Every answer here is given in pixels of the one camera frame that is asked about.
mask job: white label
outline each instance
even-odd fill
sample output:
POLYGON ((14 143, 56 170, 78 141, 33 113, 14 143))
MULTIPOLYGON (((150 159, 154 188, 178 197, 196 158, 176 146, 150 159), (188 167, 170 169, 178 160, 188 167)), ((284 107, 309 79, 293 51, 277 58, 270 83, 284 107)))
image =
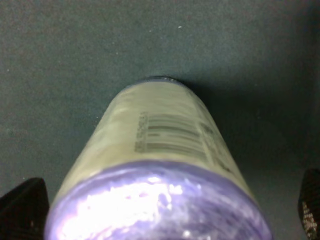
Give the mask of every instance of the white label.
POLYGON ((254 199, 203 102, 170 82, 141 83, 113 99, 56 199, 107 168, 140 160, 195 165, 228 178, 254 199))

